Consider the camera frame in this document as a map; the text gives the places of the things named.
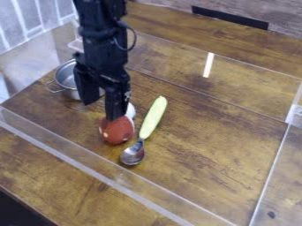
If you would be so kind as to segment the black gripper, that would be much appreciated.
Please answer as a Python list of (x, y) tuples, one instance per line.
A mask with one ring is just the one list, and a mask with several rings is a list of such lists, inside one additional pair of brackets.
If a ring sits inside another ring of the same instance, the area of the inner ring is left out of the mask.
[(75, 53), (75, 84), (85, 105), (101, 98), (106, 88), (106, 119), (116, 121), (128, 111), (132, 96), (130, 76), (126, 72), (129, 42), (126, 36), (104, 40), (83, 37), (83, 51)]

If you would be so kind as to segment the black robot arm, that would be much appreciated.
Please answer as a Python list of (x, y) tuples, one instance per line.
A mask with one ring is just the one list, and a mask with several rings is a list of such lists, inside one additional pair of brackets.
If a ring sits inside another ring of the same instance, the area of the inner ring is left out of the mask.
[(74, 0), (85, 52), (75, 53), (75, 84), (89, 105), (106, 91), (106, 119), (114, 121), (128, 111), (132, 96), (128, 63), (128, 31), (122, 22), (126, 0)]

